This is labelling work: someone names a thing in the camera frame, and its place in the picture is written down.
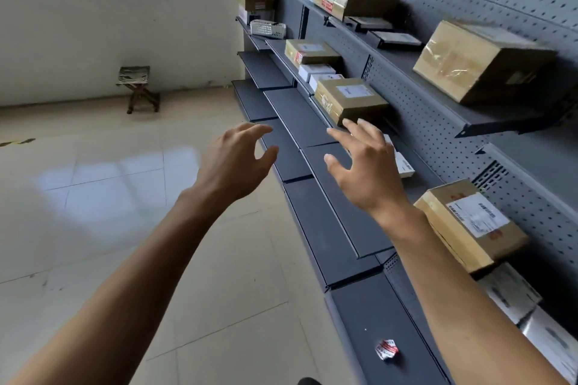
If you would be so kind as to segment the person's left hand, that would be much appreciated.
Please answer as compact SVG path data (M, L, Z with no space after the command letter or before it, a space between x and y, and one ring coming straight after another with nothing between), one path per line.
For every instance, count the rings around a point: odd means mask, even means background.
M265 178L254 170L256 145L273 131L270 125L243 123L227 130L208 148L194 184L180 198L208 214L222 214L247 197Z

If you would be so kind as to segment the person's right hand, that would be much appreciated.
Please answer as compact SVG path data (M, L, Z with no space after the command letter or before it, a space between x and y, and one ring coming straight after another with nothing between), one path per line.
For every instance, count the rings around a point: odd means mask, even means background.
M327 133L349 153L350 177L337 183L348 200L386 228L407 214L412 205L403 189L394 148L376 127L376 142L361 142L349 131L328 128Z

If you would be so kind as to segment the person's right forearm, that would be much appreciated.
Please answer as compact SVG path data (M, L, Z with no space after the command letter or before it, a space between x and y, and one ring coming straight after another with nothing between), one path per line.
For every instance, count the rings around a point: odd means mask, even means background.
M568 385L411 204L371 211L401 258L456 385Z

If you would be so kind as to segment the person's left forearm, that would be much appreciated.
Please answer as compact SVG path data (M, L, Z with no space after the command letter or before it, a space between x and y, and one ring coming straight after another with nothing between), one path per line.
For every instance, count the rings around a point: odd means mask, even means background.
M194 186L6 385L129 385L203 237L235 201Z

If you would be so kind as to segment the small white carton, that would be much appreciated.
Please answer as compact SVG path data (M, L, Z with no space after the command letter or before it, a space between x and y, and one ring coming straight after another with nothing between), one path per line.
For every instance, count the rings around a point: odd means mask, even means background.
M415 169L409 164L409 162L407 161L407 159L405 159L405 157L401 154L401 152L399 152L395 148L394 143L390 138L390 136L387 133L383 133L383 137L385 141L394 148L395 163L400 178L404 179L412 177L415 174Z

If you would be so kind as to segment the flat black box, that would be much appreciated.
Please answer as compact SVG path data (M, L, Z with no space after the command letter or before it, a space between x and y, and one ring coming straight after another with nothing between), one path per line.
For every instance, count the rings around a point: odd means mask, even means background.
M421 49L423 43L410 34L393 31L369 31L366 35L368 42L376 49Z
M343 23L350 30L360 33L394 30L393 25L381 17L345 17Z

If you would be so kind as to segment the white plastic basket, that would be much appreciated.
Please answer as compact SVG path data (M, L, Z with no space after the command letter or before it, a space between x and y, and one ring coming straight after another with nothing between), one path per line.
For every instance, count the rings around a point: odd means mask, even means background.
M254 19L249 23L250 33L268 39L286 39L287 28L284 23Z

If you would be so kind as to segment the large taped cardboard box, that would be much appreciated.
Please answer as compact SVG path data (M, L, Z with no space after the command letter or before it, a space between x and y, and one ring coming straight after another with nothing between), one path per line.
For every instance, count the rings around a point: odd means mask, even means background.
M413 71L459 104L512 102L557 55L498 26L447 19Z

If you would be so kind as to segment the cardboard box large white label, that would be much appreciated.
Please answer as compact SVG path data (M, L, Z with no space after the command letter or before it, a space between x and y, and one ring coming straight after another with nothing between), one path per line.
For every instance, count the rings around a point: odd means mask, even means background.
M415 207L470 274L495 265L530 240L469 179L427 190Z

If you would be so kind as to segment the small wooden folding stool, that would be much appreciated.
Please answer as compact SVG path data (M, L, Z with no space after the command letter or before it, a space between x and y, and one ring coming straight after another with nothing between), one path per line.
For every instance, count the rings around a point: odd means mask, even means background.
M132 114L138 100L142 97L152 105L153 111L158 113L161 105L161 95L148 89L150 66L123 66L119 68L117 86L124 86L131 90L127 114Z

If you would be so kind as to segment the crumpled red white label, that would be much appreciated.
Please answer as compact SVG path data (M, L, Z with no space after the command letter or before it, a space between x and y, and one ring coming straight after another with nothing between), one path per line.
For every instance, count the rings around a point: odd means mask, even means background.
M399 348L393 339L382 339L375 347L375 352L379 359L388 361L398 356Z

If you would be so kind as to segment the white wrapped parcel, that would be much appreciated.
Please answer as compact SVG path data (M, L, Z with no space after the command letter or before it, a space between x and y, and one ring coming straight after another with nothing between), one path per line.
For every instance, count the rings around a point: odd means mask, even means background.
M578 385L578 340L537 306L520 327L570 385Z
M509 263L496 266L477 283L515 325L520 324L543 300Z

